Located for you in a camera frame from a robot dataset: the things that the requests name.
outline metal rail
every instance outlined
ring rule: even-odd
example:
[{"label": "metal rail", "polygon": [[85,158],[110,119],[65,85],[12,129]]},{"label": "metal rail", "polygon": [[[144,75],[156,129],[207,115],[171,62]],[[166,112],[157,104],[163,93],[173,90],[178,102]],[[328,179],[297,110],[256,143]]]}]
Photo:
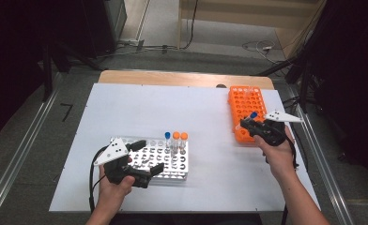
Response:
[{"label": "metal rail", "polygon": [[3,201],[8,195],[15,178],[22,167],[26,156],[28,155],[32,144],[36,137],[38,136],[38,132],[40,131],[44,120],[47,117],[50,109],[53,106],[54,100],[59,92],[60,83],[63,81],[61,73],[57,73],[54,78],[54,86],[55,89],[51,93],[49,99],[43,102],[38,109],[38,112],[32,121],[29,129],[26,131],[23,140],[21,141],[20,145],[18,146],[13,158],[11,159],[8,167],[6,168],[5,172],[3,173],[2,177],[0,178],[0,207],[2,206]]},{"label": "metal rail", "polygon": [[[288,88],[291,97],[298,96],[298,92],[293,86],[289,85]],[[330,165],[325,159],[324,153],[322,152],[321,146],[318,142],[318,139],[316,138],[308,114],[305,114],[299,107],[297,107],[297,113],[298,117],[304,120],[304,123],[301,124],[302,129],[304,131],[304,134],[306,135],[307,141],[315,158],[316,166],[320,171],[322,180],[325,184],[328,194],[330,195],[330,201],[336,212],[336,216],[340,221],[340,224],[355,224],[347,208],[342,192],[339,189],[336,179],[334,178],[334,175],[330,169]]]}]

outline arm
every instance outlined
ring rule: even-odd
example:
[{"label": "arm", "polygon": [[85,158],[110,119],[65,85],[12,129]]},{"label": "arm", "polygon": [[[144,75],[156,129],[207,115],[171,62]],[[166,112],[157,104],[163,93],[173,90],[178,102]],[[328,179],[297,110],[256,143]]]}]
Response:
[{"label": "arm", "polygon": [[[102,177],[105,175],[104,167],[99,166],[99,168],[100,177]],[[100,181],[99,201],[86,225],[109,224],[122,205],[125,196],[131,192],[134,181],[134,177],[126,176],[119,185],[116,185],[104,177]]]},{"label": "arm", "polygon": [[[285,128],[285,132],[287,137],[293,140],[288,127]],[[300,182],[293,168],[292,151],[288,141],[272,147],[259,136],[255,135],[254,140],[268,159],[271,172],[283,192],[293,224],[329,224]]]}]

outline floor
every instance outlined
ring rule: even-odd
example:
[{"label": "floor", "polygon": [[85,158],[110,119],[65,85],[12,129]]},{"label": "floor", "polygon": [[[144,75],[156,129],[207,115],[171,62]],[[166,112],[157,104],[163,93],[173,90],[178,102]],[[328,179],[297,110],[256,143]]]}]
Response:
[{"label": "floor", "polygon": [[[128,20],[128,26],[122,34],[123,41],[136,43],[143,39],[145,45],[176,44],[177,1],[126,2],[132,20]],[[188,40],[186,21],[183,21],[182,28],[184,45]],[[258,51],[256,44],[263,44],[260,42],[263,40],[266,44],[274,43],[274,50],[268,53]],[[285,60],[281,48],[274,30],[269,27],[196,21],[192,45],[185,52],[169,51],[161,54],[160,51],[136,52],[133,48],[123,48],[114,55],[96,60],[96,63],[110,69],[250,75],[264,71],[271,67],[273,62]],[[43,89],[40,87],[0,133],[0,181],[6,176],[13,177],[13,183],[3,186],[2,193],[5,195],[0,198],[0,224],[84,224],[88,219],[88,214],[83,213],[48,212],[58,175],[69,153],[87,97],[92,84],[96,83],[100,76],[98,71],[76,61],[72,61],[72,64],[75,67],[69,74],[56,73],[54,101],[42,103],[40,100]],[[287,69],[283,69],[269,76],[274,81],[275,88],[279,90],[282,100],[293,97],[293,93],[288,90],[297,89],[296,85],[284,82],[283,76],[286,72]],[[73,107],[64,120],[67,104]],[[337,160],[341,149],[334,140],[328,120],[313,105],[307,107],[320,148],[333,171],[353,222],[343,223],[338,219],[313,151],[308,146],[309,140],[301,133],[301,127],[295,127],[299,131],[298,140],[303,140],[303,158],[307,158],[309,175],[315,183],[314,190],[322,212],[331,224],[368,224],[368,171],[359,165]],[[45,118],[37,120],[41,108],[48,114]],[[31,132],[26,135],[28,130],[36,135],[30,136]],[[21,140],[27,140],[29,144],[22,146]],[[12,164],[14,158],[24,160]],[[262,213],[261,218],[263,224],[278,224],[281,213]]]}]

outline centrifuge tube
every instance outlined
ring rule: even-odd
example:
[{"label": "centrifuge tube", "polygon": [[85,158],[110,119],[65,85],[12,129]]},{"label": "centrifuge tube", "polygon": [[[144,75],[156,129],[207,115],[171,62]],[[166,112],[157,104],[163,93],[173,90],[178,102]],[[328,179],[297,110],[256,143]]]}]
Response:
[{"label": "centrifuge tube", "polygon": [[188,134],[186,132],[182,132],[180,138],[181,138],[179,146],[180,154],[185,155],[185,146],[187,145]]},{"label": "centrifuge tube", "polygon": [[173,147],[172,147],[172,155],[178,153],[178,145],[179,145],[180,133],[177,131],[173,133]]},{"label": "centrifuge tube", "polygon": [[164,150],[164,153],[169,154],[170,153],[170,132],[164,133],[164,138],[166,139],[166,149]]},{"label": "centrifuge tube", "polygon": [[[252,112],[245,120],[253,120],[255,117],[257,117],[257,112]],[[235,129],[240,129],[240,124],[237,124]]]}]

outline metal frame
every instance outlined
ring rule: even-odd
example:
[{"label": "metal frame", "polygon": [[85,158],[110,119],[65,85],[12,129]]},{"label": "metal frame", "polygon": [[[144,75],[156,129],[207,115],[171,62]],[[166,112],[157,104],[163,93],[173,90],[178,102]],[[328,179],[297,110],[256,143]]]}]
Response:
[{"label": "metal frame", "polygon": [[[289,85],[288,89],[291,97],[298,96],[298,91],[296,90],[296,88],[293,87],[293,85]],[[336,216],[340,221],[340,224],[355,224],[347,208],[345,198],[343,197],[342,192],[336,182],[336,179],[330,169],[330,165],[325,159],[324,153],[314,133],[308,114],[304,113],[299,107],[297,107],[297,114],[299,118],[304,120],[304,123],[301,123],[301,127],[304,134],[306,135],[307,141],[315,158],[316,166],[320,171],[322,180],[325,184],[325,188],[330,195],[330,201],[336,212]]]}]

